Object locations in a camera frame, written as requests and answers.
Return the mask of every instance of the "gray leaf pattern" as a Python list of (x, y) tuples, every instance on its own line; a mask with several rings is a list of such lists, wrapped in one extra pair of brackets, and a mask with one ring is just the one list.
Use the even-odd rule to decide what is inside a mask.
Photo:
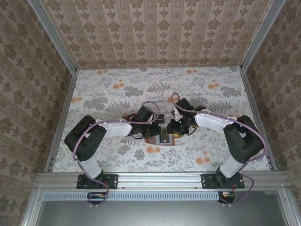
[(131, 148), (127, 145), (123, 145), (122, 147), (117, 149), (117, 153), (121, 155), (125, 155)]
[(119, 103), (117, 101), (110, 103), (109, 106), (105, 108), (105, 111), (118, 114), (119, 112), (122, 112), (124, 109), (127, 110), (128, 108), (130, 108), (130, 105), (126, 100), (124, 102), (119, 100)]
[(169, 84), (167, 84), (166, 82), (165, 82), (165, 84), (162, 83), (162, 82), (160, 82), (159, 84), (158, 84), (158, 83), (152, 84), (152, 85), (147, 89), (147, 92), (151, 92), (151, 93), (159, 93), (159, 94), (160, 94), (160, 93), (163, 93), (164, 91), (169, 90), (169, 89), (171, 89), (171, 87), (170, 87)]
[(135, 157), (137, 160), (143, 160), (144, 157), (145, 157), (145, 154), (144, 154), (144, 152), (143, 152), (142, 149), (139, 149), (139, 150), (135, 151), (134, 157)]
[[(205, 106), (225, 116), (253, 117), (238, 67), (79, 70), (54, 172), (80, 171), (63, 139), (85, 115), (118, 120), (136, 113), (144, 101), (151, 100), (166, 104), (170, 120), (174, 117), (170, 96), (175, 91), (194, 107)], [(224, 135), (206, 128), (176, 139), (175, 146), (146, 144), (143, 139), (132, 137), (109, 137), (102, 140), (95, 153), (106, 172), (215, 171), (228, 156)], [(8, 169), (5, 161), (0, 161), (0, 166)], [(246, 167), (268, 169), (266, 159)]]
[(84, 102), (84, 107), (87, 109), (95, 108), (96, 110), (100, 111), (104, 109), (105, 103), (108, 103), (108, 98), (106, 97), (92, 98), (92, 100), (86, 100)]
[(227, 110), (232, 109), (233, 107), (231, 106), (230, 103), (227, 103), (227, 101), (222, 102), (215, 102), (213, 101), (213, 103), (210, 104), (209, 106), (209, 110), (215, 113), (226, 113)]
[(142, 89), (138, 89), (138, 88), (135, 88), (135, 87), (132, 87), (132, 86), (125, 87), (124, 91), (126, 91), (124, 93), (124, 95), (126, 97), (131, 97), (131, 96), (138, 97), (138, 96), (142, 96), (143, 95), (143, 90)]
[(230, 96), (241, 96), (241, 91), (238, 89), (234, 89), (228, 86), (223, 86), (221, 87), (221, 91), (224, 91), (223, 94), (225, 97), (230, 97)]

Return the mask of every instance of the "black cable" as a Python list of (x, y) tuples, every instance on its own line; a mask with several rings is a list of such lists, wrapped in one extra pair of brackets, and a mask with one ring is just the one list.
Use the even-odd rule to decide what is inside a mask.
[(185, 135), (190, 136), (190, 135), (193, 134), (196, 130), (197, 130), (197, 128), (194, 128), (194, 131), (192, 131), (190, 134), (185, 134)]
[(146, 139), (146, 138), (150, 138), (150, 137), (134, 137), (134, 136), (132, 135), (132, 138), (134, 138), (134, 139), (136, 139), (136, 140), (140, 140), (140, 139)]

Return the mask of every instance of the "floral wallpaper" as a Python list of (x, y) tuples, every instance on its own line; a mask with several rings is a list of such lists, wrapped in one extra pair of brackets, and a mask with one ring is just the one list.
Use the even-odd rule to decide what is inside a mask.
[(301, 210), (301, 1), (287, 0), (247, 74), (279, 170)]
[(0, 225), (19, 225), (70, 73), (25, 0), (0, 1)]
[(271, 0), (42, 0), (78, 68), (238, 65)]
[[(170, 96), (175, 91), (194, 107), (204, 105), (216, 113), (253, 119), (238, 67), (80, 70), (77, 75), (54, 172), (79, 170), (63, 140), (85, 115), (121, 119), (151, 100), (163, 101), (170, 119), (174, 109)], [(105, 172), (172, 172), (215, 171), (229, 155), (224, 134), (199, 128), (176, 139), (175, 146), (109, 137), (102, 140), (95, 156)], [(267, 159), (250, 163), (246, 170), (269, 170)]]

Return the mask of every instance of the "aluminum corner post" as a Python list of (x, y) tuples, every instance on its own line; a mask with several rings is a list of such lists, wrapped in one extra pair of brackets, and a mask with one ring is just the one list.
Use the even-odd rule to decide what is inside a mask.
[(66, 95), (66, 98), (64, 101), (64, 105), (62, 107), (60, 119), (59, 119), (57, 127), (56, 127), (55, 136), (52, 141), (52, 145), (50, 148), (50, 152), (49, 152), (49, 156), (47, 159), (47, 163), (46, 163), (44, 172), (49, 172), (52, 161), (53, 161), (54, 157), (56, 156), (58, 148), (60, 146), (63, 129), (64, 129), (65, 122), (67, 119), (67, 115), (68, 115), (69, 106), (70, 106), (73, 91), (74, 91), (75, 85), (76, 85), (76, 79), (77, 79), (77, 74), (75, 74), (74, 76), (71, 77), (67, 95)]
[(253, 60), (255, 54), (257, 53), (260, 45), (268, 34), (271, 26), (273, 25), (276, 17), (278, 16), (281, 8), (283, 7), (285, 0), (273, 0), (267, 14), (265, 15), (255, 37), (253, 38), (244, 59), (241, 62), (241, 68), (245, 71), (249, 67), (251, 61)]
[(265, 129), (264, 129), (264, 126), (263, 126), (263, 123), (262, 123), (262, 120), (261, 120), (261, 117), (260, 117), (260, 114), (259, 114), (259, 110), (258, 110), (256, 101), (255, 101), (255, 98), (254, 98), (254, 95), (253, 95), (253, 92), (252, 92), (252, 88), (251, 88), (248, 76), (247, 76), (246, 72), (243, 71), (243, 70), (240, 70), (240, 75), (241, 75), (241, 78), (243, 80), (243, 83), (244, 83), (244, 86), (245, 86), (245, 89), (246, 89), (246, 94), (247, 94), (248, 99), (249, 99), (249, 103), (250, 103), (250, 106), (251, 106), (251, 110), (253, 112), (253, 116), (254, 116), (254, 120), (255, 120), (257, 129), (258, 129), (259, 133), (263, 136), (263, 138), (264, 138), (264, 140), (267, 144), (270, 164), (271, 164), (273, 170), (276, 171), (277, 170), (277, 165), (276, 165), (271, 147), (269, 145), (268, 136), (265, 132)]
[(300, 214), (298, 212), (292, 191), (283, 188), (279, 190), (278, 193), (288, 225), (300, 226)]
[(31, 5), (33, 11), (36, 13), (38, 19), (42, 23), (44, 29), (46, 30), (52, 43), (54, 44), (56, 50), (58, 51), (61, 58), (63, 59), (66, 67), (70, 71), (71, 75), (74, 76), (76, 73), (76, 64), (73, 61), (68, 49), (64, 45), (64, 43), (59, 35), (59, 32), (57, 32), (57, 30), (55, 29), (54, 25), (52, 24), (49, 16), (47, 15), (46, 10), (44, 9), (41, 1), (40, 0), (28, 0), (28, 2)]

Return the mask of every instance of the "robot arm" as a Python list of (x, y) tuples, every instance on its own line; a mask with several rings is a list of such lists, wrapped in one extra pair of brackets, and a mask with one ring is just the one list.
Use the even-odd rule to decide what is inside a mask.
[[(230, 150), (230, 156), (216, 171), (216, 179), (221, 186), (231, 183), (229, 178), (237, 174), (250, 158), (263, 149), (263, 143), (259, 137), (250, 130), (233, 122), (233, 120), (230, 121), (230, 117), (223, 119), (211, 115), (209, 114), (210, 111), (202, 106), (193, 108), (185, 98), (178, 101), (176, 105), (182, 109), (190, 110), (191, 112), (178, 110), (182, 118), (178, 121), (171, 120), (171, 123), (167, 127), (168, 133), (187, 134), (191, 126), (206, 127), (221, 134), (224, 133)], [(255, 125), (248, 116), (243, 115), (239, 118), (232, 119), (257, 131)]]
[[(240, 125), (221, 119), (218, 116), (210, 115), (209, 111), (204, 107), (193, 108), (189, 102), (183, 98), (176, 103), (183, 109), (191, 111), (201, 111), (201, 113), (189, 113), (179, 110), (182, 116), (178, 121), (171, 120), (167, 127), (168, 134), (187, 134), (191, 126), (201, 126), (212, 129), (219, 133), (224, 133), (230, 150), (230, 156), (226, 162), (217, 169), (216, 179), (221, 187), (226, 185), (239, 169), (262, 148), (261, 140), (251, 131), (241, 127)], [(159, 135), (160, 127), (156, 122), (152, 124), (137, 125), (133, 122), (148, 122), (154, 116), (154, 113), (147, 107), (142, 106), (137, 114), (125, 117), (127, 121), (110, 121), (104, 122), (90, 130), (90, 132), (81, 141), (76, 156), (81, 162), (84, 170), (92, 178), (98, 177), (102, 170), (98, 166), (94, 156), (98, 146), (103, 138), (114, 136), (131, 136), (133, 134), (142, 133), (143, 137)], [(256, 130), (251, 119), (245, 115), (239, 118), (233, 118), (245, 125)], [(65, 143), (73, 152), (75, 144), (83, 132), (96, 122), (91, 116), (85, 116), (76, 127), (67, 135)]]
[[(113, 120), (103, 122), (100, 125), (93, 127), (82, 139), (77, 150), (77, 160), (80, 161), (84, 171), (92, 178), (102, 174), (102, 169), (97, 163), (95, 153), (98, 146), (104, 138), (115, 136), (132, 136), (141, 133), (143, 137), (151, 137), (161, 134), (160, 126), (154, 121), (151, 124), (135, 124), (133, 122), (146, 123), (154, 117), (155, 113), (149, 108), (142, 106), (136, 114), (131, 114), (124, 117), (125, 120)], [(64, 142), (73, 152), (76, 143), (82, 134), (91, 125), (95, 124), (96, 120), (90, 116), (85, 116), (66, 136)]]

